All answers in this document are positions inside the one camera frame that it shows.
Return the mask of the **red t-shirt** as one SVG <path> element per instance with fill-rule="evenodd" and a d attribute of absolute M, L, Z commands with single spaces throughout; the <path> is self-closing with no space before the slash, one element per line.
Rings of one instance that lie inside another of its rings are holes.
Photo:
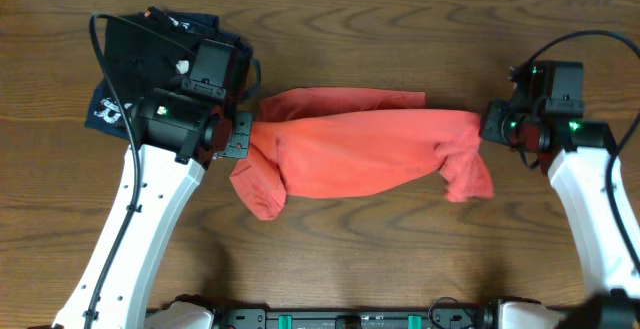
<path fill-rule="evenodd" d="M 260 220 L 275 219 L 290 196 L 369 196 L 433 172 L 450 202 L 492 197 L 479 115 L 426 104 L 422 92 L 349 87 L 268 97 L 230 181 Z"/>

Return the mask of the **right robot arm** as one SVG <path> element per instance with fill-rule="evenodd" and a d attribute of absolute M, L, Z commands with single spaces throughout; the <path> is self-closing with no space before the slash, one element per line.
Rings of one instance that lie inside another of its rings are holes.
<path fill-rule="evenodd" d="M 521 156 L 545 175 L 564 208 L 586 300 L 552 309 L 500 299 L 477 315 L 480 328 L 634 328 L 639 324 L 639 226 L 627 198 L 617 143 L 604 121 L 584 116 L 579 62 L 528 61 L 511 68 L 508 100 L 490 102 L 482 139 Z"/>

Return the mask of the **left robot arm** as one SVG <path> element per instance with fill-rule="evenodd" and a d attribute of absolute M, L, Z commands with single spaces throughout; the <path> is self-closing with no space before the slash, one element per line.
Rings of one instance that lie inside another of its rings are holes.
<path fill-rule="evenodd" d="M 177 220 L 209 164 L 248 155 L 252 117 L 236 107 L 254 92 L 244 87 L 248 72 L 259 69 L 238 48 L 205 40 L 177 89 L 141 98 L 112 209 L 54 327 L 213 327 L 207 304 L 177 299 L 155 313 L 147 305 Z"/>

